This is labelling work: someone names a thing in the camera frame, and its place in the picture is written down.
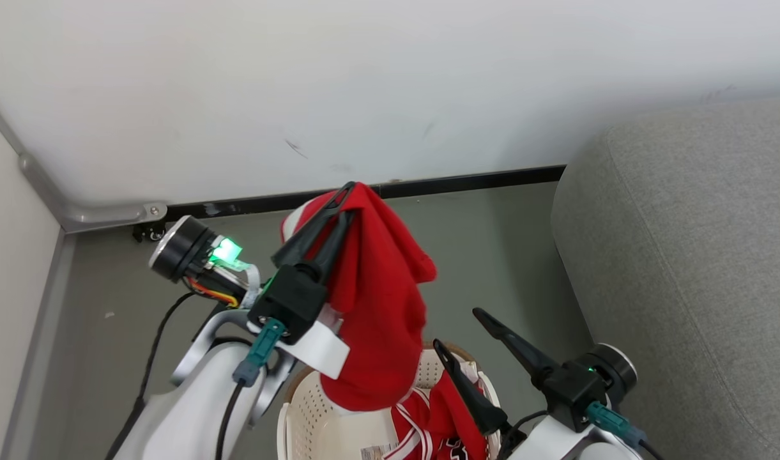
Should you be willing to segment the white perforated laundry basket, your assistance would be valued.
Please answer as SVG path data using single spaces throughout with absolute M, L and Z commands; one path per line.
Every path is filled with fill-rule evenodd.
M 445 372 L 431 346 L 423 346 L 413 385 L 425 381 L 427 369 Z M 343 410 L 323 392 L 322 377 L 320 372 L 305 371 L 291 384 L 279 413 L 279 460 L 360 460 L 361 448 L 397 443 L 390 416 L 393 406 L 377 411 Z M 487 438 L 489 460 L 493 460 L 500 439 Z

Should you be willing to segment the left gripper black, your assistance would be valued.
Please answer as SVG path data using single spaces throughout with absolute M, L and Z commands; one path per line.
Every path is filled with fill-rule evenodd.
M 249 310 L 250 331 L 331 379 L 339 378 L 351 348 L 339 337 L 326 285 L 353 221 L 345 205 L 355 189 L 355 181 L 338 189 L 271 256 L 280 268 Z

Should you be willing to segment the grey fabric sofa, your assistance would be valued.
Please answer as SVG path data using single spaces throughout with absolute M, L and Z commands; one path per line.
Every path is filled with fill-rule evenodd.
M 667 460 L 780 460 L 780 97 L 645 114 L 563 172 L 551 230 L 620 405 Z

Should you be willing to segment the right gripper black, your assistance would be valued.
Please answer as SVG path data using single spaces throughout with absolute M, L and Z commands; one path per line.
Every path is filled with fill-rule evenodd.
M 588 408 L 594 403 L 608 404 L 607 390 L 612 386 L 612 366 L 603 359 L 573 359 L 559 365 L 529 341 L 512 331 L 481 308 L 472 314 L 486 332 L 503 345 L 527 370 L 533 387 L 544 395 L 547 414 L 574 433 L 590 425 Z M 453 382 L 475 426 L 483 436 L 510 429 L 509 417 L 492 404 L 463 373 L 459 361 L 439 339 L 432 348 L 443 370 Z

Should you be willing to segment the plain red garment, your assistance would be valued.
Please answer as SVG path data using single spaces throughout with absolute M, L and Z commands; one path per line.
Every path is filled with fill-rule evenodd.
M 329 303 L 341 316 L 339 335 L 349 355 L 323 392 L 347 411 L 377 411 L 401 402 L 418 376 L 427 306 L 420 284 L 436 279 L 434 262 L 404 222 L 363 183 L 344 209 L 355 214 Z

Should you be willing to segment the small black floor bracket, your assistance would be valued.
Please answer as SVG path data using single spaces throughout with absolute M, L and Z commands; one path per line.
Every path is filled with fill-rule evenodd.
M 141 222 L 132 228 L 132 238 L 138 242 L 159 242 L 167 233 L 165 222 Z

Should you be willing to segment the grey metal corner trim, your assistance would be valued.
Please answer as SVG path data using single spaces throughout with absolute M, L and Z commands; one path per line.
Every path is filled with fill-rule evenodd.
M 160 222 L 167 216 L 163 202 L 121 202 L 92 206 L 69 198 L 39 160 L 30 154 L 0 113 L 0 133 L 18 155 L 18 167 L 66 234 Z

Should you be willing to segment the red jersey with black letters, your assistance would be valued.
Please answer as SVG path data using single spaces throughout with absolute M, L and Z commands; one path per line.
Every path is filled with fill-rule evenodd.
M 397 445 L 382 460 L 489 460 L 488 438 L 475 425 L 453 381 L 427 369 L 390 408 Z

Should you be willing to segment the black baseboard strip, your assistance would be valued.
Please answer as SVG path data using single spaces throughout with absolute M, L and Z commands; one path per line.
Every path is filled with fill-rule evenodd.
M 433 178 L 433 180 L 388 181 L 387 183 L 372 185 L 371 187 L 384 200 L 410 196 L 428 196 L 559 181 L 565 167 L 565 165 L 553 165 L 544 168 L 489 172 L 489 174 L 449 176 Z M 328 189 L 323 189 L 291 194 L 249 197 L 238 200 L 179 204 L 179 206 L 168 207 L 168 212 L 165 218 L 163 218 L 163 222 L 174 222 L 185 215 L 193 215 L 198 219 L 210 219 L 291 210 L 299 207 L 305 201 L 327 192 Z

